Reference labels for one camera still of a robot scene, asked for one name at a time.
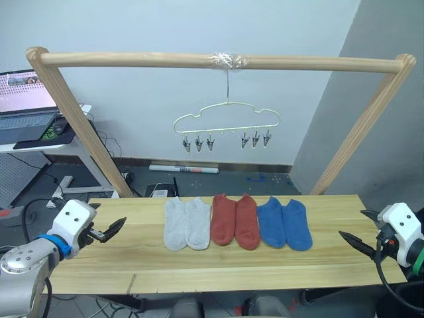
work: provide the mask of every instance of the desk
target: desk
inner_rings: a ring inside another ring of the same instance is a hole
[[[253,197],[258,205],[268,196]],[[163,241],[166,198],[92,199],[100,203],[95,228],[107,229],[120,217],[127,222],[106,244],[94,242],[73,260],[53,271],[55,293],[168,293],[224,290],[276,290],[381,284],[374,263],[350,247],[338,230],[376,243],[376,228],[359,211],[357,195],[277,196],[305,204],[313,247],[296,252],[288,246],[275,249],[261,242],[253,251],[211,241],[203,251],[189,247],[178,252]],[[192,198],[184,197],[183,201]],[[212,197],[202,197],[212,203]],[[389,282],[405,282],[395,260],[383,262]]]
[[[82,111],[88,113],[91,110],[91,105],[83,105]],[[30,151],[43,151],[47,154],[55,154],[57,150],[67,146],[72,147],[73,154],[77,155],[79,159],[85,164],[87,169],[91,172],[93,177],[99,182],[98,187],[68,187],[73,179],[72,176],[65,176],[60,182],[60,186],[63,189],[63,192],[66,193],[86,193],[86,192],[104,192],[104,191],[113,191],[113,187],[97,167],[97,164],[91,159],[91,156],[85,149],[84,145],[81,143],[77,136],[74,137],[71,144],[55,144],[54,146],[41,146],[33,148],[22,148],[22,149],[13,149],[16,144],[0,144],[0,153],[13,153],[13,152],[30,152]],[[62,191],[59,187],[56,188],[52,197],[58,197],[62,195]],[[53,203],[50,201],[47,204],[47,207],[54,207]]]

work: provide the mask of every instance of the sock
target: sock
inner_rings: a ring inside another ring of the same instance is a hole
[[[305,206],[299,201],[290,200],[282,210],[288,246],[292,250],[309,250],[312,236],[307,227]]]
[[[194,250],[204,250],[209,246],[211,238],[211,206],[199,197],[185,204],[187,227],[185,241]]]
[[[229,244],[236,226],[236,201],[227,199],[225,194],[213,197],[211,239],[218,245]]]
[[[254,250],[260,243],[256,202],[247,194],[236,204],[236,241],[246,250]]]
[[[275,197],[257,209],[261,239],[273,247],[286,245],[282,206]]]
[[[164,242],[168,250],[181,250],[186,247],[186,209],[179,197],[165,203]]]

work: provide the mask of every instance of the computer mouse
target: computer mouse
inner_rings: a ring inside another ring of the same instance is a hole
[[[66,118],[59,117],[53,123],[53,131],[55,134],[62,134],[65,131],[66,126],[68,126]]]

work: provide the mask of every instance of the wooden rod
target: wooden rod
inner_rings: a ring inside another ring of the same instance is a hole
[[[403,68],[396,75],[388,74],[384,77],[377,92],[337,150],[311,194],[323,194],[332,184],[417,63],[415,57],[410,54],[400,54],[396,60],[403,62]]]
[[[46,68],[42,64],[40,57],[42,54],[46,53],[48,53],[48,51],[45,48],[29,48],[26,52],[26,58],[31,63],[37,75],[40,76],[41,81],[56,102],[59,110],[65,116],[78,138],[87,148],[88,152],[105,174],[105,177],[111,182],[119,196],[134,196],[105,146],[84,116],[81,107],[72,95],[59,69]]]
[[[324,56],[241,55],[244,70],[315,70],[396,74],[401,60],[373,58],[329,58]],[[155,52],[76,52],[42,53],[41,62],[49,67],[141,67],[141,68],[219,68],[214,54]]]

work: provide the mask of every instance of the blue tape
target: blue tape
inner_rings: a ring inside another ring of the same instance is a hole
[[[55,237],[53,235],[41,234],[41,235],[38,235],[37,238],[38,239],[43,238],[43,239],[49,240],[50,242],[53,242],[60,248],[64,256],[68,256],[69,254],[71,254],[71,247],[63,243],[63,241],[58,237]]]

